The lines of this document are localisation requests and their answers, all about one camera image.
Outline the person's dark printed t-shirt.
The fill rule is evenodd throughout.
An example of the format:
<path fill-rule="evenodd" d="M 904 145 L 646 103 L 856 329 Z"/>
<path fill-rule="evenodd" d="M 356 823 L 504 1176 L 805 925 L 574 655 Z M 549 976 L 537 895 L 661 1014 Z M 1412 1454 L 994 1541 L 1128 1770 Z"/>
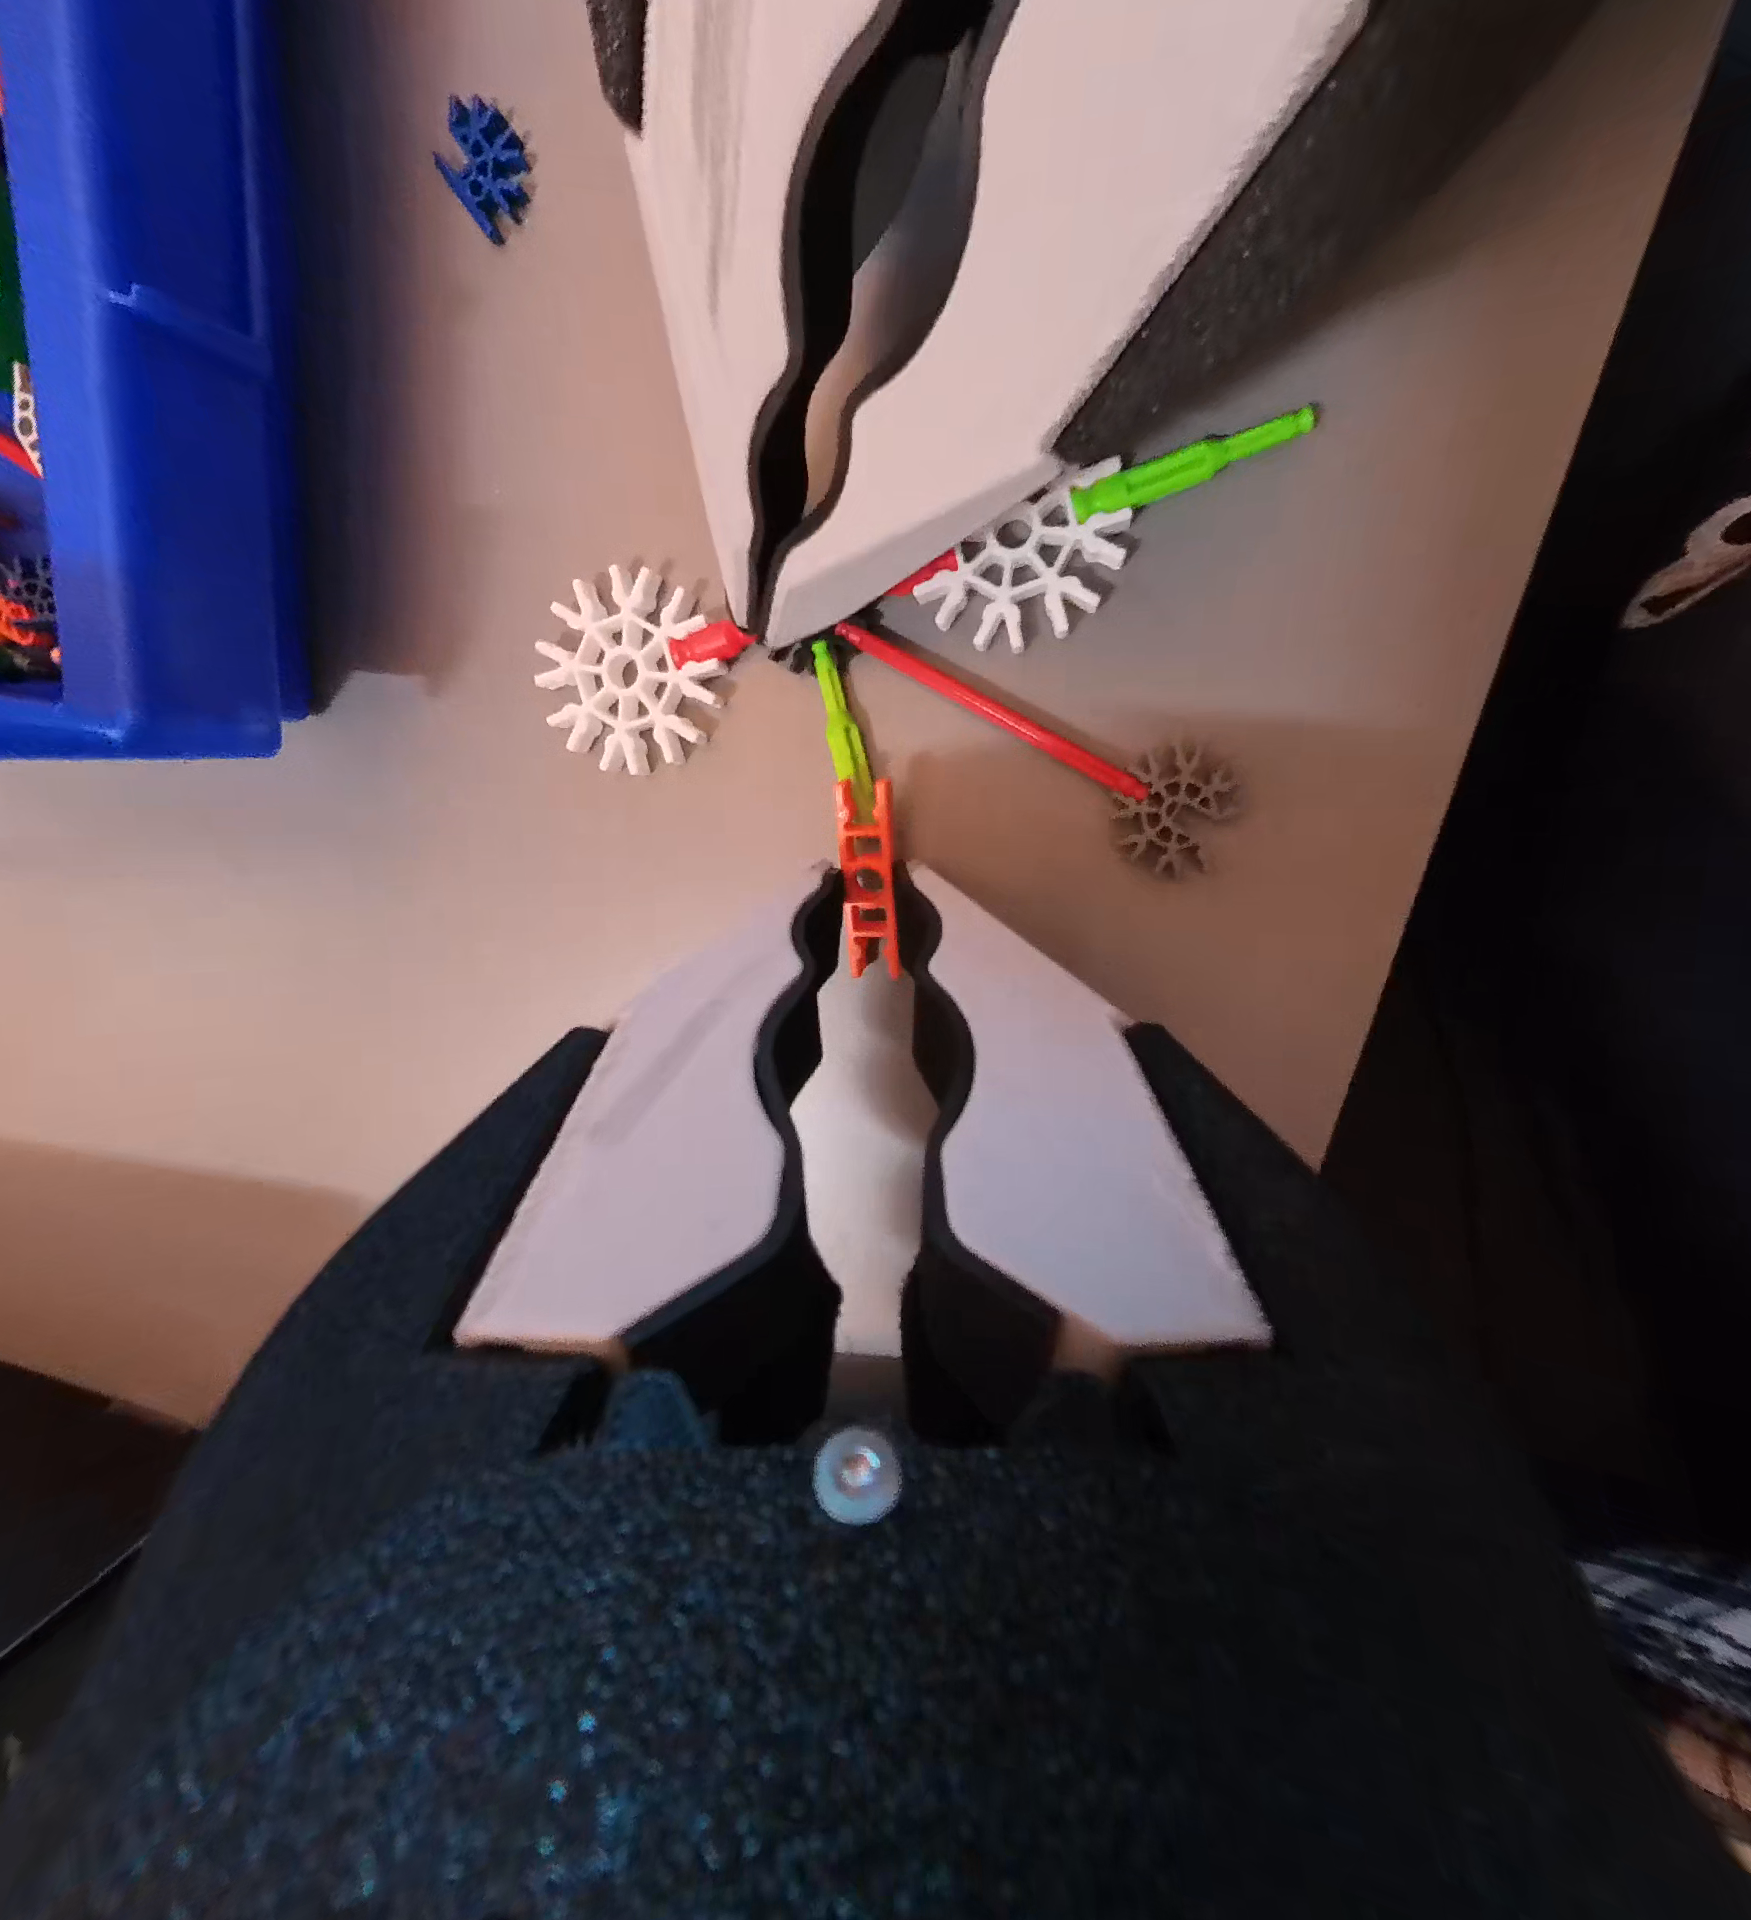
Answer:
<path fill-rule="evenodd" d="M 1751 1557 L 1751 3 L 1322 1171 L 1579 1548 Z"/>

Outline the blue plastic bin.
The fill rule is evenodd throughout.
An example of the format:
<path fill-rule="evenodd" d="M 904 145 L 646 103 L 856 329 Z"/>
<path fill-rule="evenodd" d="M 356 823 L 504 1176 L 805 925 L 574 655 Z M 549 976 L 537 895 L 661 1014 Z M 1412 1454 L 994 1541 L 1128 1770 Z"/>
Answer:
<path fill-rule="evenodd" d="M 270 756 L 311 711 L 274 3 L 0 3 L 59 686 L 0 758 Z"/>

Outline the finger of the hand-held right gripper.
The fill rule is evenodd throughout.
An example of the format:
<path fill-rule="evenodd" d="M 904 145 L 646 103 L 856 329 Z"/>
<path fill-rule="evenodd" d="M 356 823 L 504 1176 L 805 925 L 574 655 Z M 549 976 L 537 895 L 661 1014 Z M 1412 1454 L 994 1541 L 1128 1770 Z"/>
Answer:
<path fill-rule="evenodd" d="M 1368 22 L 1363 1 L 1014 3 L 869 261 L 840 451 L 762 636 L 849 614 L 1064 467 L 1058 442 Z"/>
<path fill-rule="evenodd" d="M 805 286 L 824 135 L 889 27 L 877 1 L 648 3 L 627 135 L 648 252 L 730 612 L 767 636 L 812 492 L 832 297 Z"/>

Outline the person's plaid shirt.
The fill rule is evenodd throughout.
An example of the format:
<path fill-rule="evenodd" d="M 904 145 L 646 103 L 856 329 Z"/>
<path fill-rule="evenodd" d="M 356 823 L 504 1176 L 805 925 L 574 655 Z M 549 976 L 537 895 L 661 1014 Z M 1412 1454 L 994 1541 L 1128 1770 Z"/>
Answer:
<path fill-rule="evenodd" d="M 1610 1548 L 1577 1566 L 1624 1684 L 1751 1875 L 1751 1562 Z"/>

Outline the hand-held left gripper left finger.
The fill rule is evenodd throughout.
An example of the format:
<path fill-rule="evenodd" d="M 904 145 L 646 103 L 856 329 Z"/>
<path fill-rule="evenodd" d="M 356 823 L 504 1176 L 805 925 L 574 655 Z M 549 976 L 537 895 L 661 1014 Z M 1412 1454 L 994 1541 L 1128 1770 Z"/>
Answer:
<path fill-rule="evenodd" d="M 834 1333 L 792 1096 L 840 964 L 840 869 L 799 866 L 614 1021 L 466 1306 L 462 1348 L 676 1373 L 706 1410 Z"/>

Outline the lime green rod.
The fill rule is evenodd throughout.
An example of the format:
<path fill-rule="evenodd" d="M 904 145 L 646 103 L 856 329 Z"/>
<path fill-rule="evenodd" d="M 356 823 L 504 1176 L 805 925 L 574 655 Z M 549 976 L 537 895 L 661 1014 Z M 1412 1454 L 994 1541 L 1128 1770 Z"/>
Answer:
<path fill-rule="evenodd" d="M 864 734 L 847 697 L 840 649 L 834 642 L 818 636 L 812 642 L 812 655 L 825 710 L 825 737 L 835 781 L 852 788 L 856 810 L 864 818 L 873 804 L 873 776 Z"/>
<path fill-rule="evenodd" d="M 1234 434 L 1199 437 L 1140 463 L 1113 463 L 1095 476 L 1084 471 L 1082 479 L 1070 487 L 1073 523 L 1087 526 L 1095 518 L 1132 514 L 1181 492 L 1192 492 L 1228 467 L 1308 437 L 1317 426 L 1320 409 L 1310 404 Z"/>

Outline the dark grey snowflake connector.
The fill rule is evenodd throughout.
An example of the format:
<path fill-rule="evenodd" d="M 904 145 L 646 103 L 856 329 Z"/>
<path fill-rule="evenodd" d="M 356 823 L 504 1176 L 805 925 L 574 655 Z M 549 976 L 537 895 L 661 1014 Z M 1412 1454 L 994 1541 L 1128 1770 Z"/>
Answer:
<path fill-rule="evenodd" d="M 1113 800 L 1113 844 L 1149 876 L 1185 882 L 1209 872 L 1209 838 L 1238 820 L 1244 784 L 1238 768 L 1199 739 L 1171 739 L 1129 766 L 1140 797 Z"/>

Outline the orange plastic strip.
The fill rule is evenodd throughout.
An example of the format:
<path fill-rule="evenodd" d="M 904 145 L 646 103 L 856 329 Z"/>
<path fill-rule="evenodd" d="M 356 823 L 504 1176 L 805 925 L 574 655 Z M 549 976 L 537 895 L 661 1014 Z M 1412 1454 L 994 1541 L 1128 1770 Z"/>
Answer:
<path fill-rule="evenodd" d="M 881 961 L 902 978 L 900 916 L 893 887 L 891 781 L 873 781 L 857 799 L 852 781 L 837 787 L 837 852 L 843 887 L 843 941 L 849 974 L 862 978 Z"/>

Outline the blue snowflake connector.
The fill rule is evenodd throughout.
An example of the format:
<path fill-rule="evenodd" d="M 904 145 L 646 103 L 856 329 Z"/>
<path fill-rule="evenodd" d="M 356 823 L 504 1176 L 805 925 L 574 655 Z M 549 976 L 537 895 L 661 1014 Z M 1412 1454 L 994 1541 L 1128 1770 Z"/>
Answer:
<path fill-rule="evenodd" d="M 447 132 L 456 157 L 436 152 L 436 169 L 479 232 L 502 248 L 533 195 L 527 142 L 508 113 L 483 97 L 449 97 Z"/>

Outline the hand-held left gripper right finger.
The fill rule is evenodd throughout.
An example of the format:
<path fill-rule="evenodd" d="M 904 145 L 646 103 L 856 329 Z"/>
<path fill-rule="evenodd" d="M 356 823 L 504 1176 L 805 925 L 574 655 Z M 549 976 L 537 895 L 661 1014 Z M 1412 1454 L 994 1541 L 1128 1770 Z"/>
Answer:
<path fill-rule="evenodd" d="M 930 866 L 906 882 L 932 1100 L 911 1284 L 955 1378 L 1116 1378 L 1274 1329 L 1132 1044 L 1132 1021 Z"/>

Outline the long red rod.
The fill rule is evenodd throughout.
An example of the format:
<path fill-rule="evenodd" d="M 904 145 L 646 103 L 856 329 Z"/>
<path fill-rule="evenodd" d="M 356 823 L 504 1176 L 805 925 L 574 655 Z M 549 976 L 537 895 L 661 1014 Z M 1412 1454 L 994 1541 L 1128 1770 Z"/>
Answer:
<path fill-rule="evenodd" d="M 936 694 L 940 699 L 969 711 L 998 732 L 1029 743 L 1056 764 L 1092 781 L 1113 797 L 1135 804 L 1148 803 L 1152 799 L 1155 788 L 1148 781 L 1092 751 L 1072 736 L 1056 732 L 1056 727 L 1049 727 L 1048 724 L 1005 706 L 994 696 L 961 681 L 939 661 L 906 649 L 887 635 L 872 631 L 849 619 L 840 621 L 834 627 L 834 633 L 856 653 L 885 664 L 911 683 Z"/>

